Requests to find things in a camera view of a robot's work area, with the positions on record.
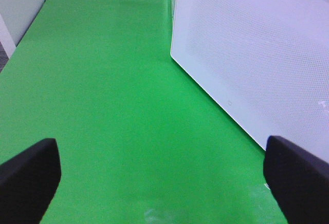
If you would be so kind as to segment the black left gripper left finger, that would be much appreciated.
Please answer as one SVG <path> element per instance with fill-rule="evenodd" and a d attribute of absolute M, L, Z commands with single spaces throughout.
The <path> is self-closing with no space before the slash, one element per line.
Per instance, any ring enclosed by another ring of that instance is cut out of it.
<path fill-rule="evenodd" d="M 45 138 L 1 164 L 1 223 L 40 223 L 60 180 L 54 138 Z"/>

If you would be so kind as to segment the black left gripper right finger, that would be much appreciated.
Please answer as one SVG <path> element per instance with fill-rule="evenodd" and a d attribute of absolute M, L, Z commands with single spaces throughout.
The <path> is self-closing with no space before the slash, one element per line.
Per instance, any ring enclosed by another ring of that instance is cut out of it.
<path fill-rule="evenodd" d="M 328 163 L 280 136 L 269 136 L 264 177 L 288 223 L 328 223 Z"/>

